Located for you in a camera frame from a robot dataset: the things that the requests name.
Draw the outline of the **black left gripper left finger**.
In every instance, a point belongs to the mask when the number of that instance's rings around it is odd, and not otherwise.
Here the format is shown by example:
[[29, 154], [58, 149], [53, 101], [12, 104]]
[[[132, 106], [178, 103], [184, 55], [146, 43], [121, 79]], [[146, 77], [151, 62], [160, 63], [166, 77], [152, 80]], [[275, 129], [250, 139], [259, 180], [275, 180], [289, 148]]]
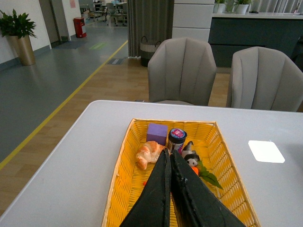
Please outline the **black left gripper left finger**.
[[162, 150], [144, 189], [120, 226], [168, 227], [170, 225], [171, 162]]

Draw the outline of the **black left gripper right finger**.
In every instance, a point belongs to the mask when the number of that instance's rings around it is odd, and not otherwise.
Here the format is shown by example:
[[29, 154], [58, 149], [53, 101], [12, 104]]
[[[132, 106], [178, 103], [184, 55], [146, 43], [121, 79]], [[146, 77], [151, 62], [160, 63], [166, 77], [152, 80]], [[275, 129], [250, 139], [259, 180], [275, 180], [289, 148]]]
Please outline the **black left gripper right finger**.
[[179, 227], [243, 227], [191, 169], [178, 151], [171, 160], [171, 193]]

